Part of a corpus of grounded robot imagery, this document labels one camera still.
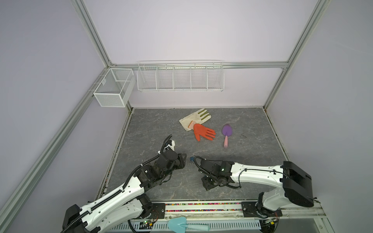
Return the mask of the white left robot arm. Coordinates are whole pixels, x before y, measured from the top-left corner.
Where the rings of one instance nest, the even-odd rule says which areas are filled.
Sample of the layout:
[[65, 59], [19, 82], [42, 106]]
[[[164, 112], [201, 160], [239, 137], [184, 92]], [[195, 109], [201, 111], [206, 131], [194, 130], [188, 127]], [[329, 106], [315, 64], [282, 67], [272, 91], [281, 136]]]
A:
[[186, 165], [186, 154], [174, 147], [172, 136], [167, 136], [158, 154], [135, 167], [123, 184], [82, 207], [68, 208], [62, 232], [105, 233], [131, 219], [150, 217], [153, 203], [146, 192], [168, 182], [175, 170]]

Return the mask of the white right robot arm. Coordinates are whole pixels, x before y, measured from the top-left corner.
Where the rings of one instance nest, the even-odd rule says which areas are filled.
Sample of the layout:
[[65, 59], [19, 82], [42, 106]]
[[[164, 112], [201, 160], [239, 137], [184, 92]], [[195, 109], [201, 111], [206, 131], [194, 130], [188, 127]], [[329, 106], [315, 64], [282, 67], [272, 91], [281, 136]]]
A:
[[312, 177], [293, 162], [262, 167], [208, 160], [201, 156], [194, 156], [193, 162], [199, 172], [204, 174], [202, 182], [207, 191], [218, 186], [241, 189], [243, 183], [273, 187], [269, 192], [261, 192], [256, 203], [242, 205], [246, 217], [279, 216], [281, 208], [289, 204], [307, 208], [314, 206]]

